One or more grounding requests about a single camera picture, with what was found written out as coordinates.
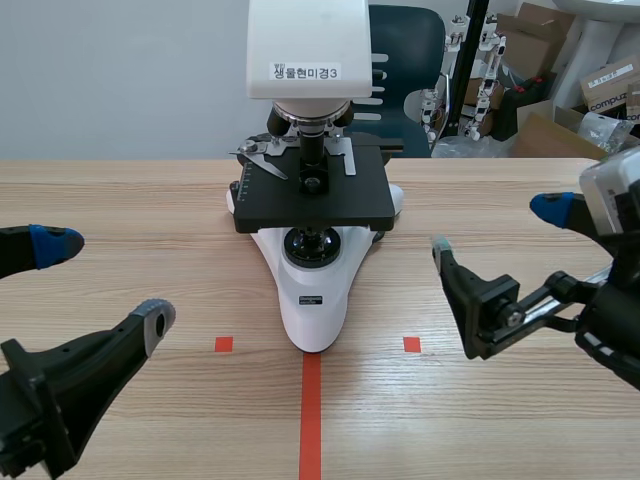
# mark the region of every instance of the black chair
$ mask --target black chair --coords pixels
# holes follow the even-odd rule
[[[374,93],[380,105],[354,103],[356,120],[347,135],[367,133],[382,138],[402,138],[404,152],[393,157],[427,158],[431,149],[420,124],[404,111],[407,96],[435,88],[442,69],[445,26],[440,16],[424,8],[371,5],[371,47],[388,61],[374,63]],[[382,87],[384,91],[375,91]],[[359,120],[357,114],[378,114],[380,120]]]

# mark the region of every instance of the chair backrest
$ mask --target chair backrest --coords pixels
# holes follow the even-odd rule
[[[436,12],[418,7],[371,5],[371,48],[389,60],[374,68],[386,73],[374,86],[384,87],[374,97],[386,107],[404,108],[411,92],[434,88],[442,69],[445,27]]]

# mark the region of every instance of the table surface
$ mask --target table surface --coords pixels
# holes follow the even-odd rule
[[[405,211],[322,356],[323,478],[638,478],[639,394],[551,331],[466,360],[430,256],[430,236],[447,234],[461,263],[484,278],[509,272],[524,291],[558,269],[603,268],[598,247],[528,211],[536,193],[576,189],[589,163],[390,163]],[[0,339],[52,348],[148,297],[178,311],[65,478],[298,479],[302,354],[263,258],[226,211],[239,174],[234,161],[0,162],[3,226],[68,226],[87,240],[66,265],[2,281]],[[234,337],[233,353],[214,353],[219,336]],[[405,353],[405,336],[423,353]]]

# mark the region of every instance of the black stage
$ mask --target black stage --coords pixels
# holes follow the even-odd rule
[[[345,175],[344,157],[328,156],[329,192],[300,192],[300,149],[288,148],[282,157],[265,159],[289,179],[282,180],[247,161],[235,199],[235,225],[239,233],[263,228],[370,227],[393,229],[395,209],[379,146],[354,145],[356,172]]]

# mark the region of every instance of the white microscope body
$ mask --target white microscope body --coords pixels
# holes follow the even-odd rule
[[[301,135],[324,135],[352,99],[372,93],[368,1],[251,0],[247,90],[251,98],[273,100],[274,111]],[[404,194],[397,186],[390,189],[398,215]],[[233,213],[231,191],[227,202]],[[352,283],[377,235],[365,227],[334,230],[339,254],[320,268],[288,258],[284,245],[291,228],[252,234],[275,279],[287,335],[304,352],[322,352],[338,338]]]

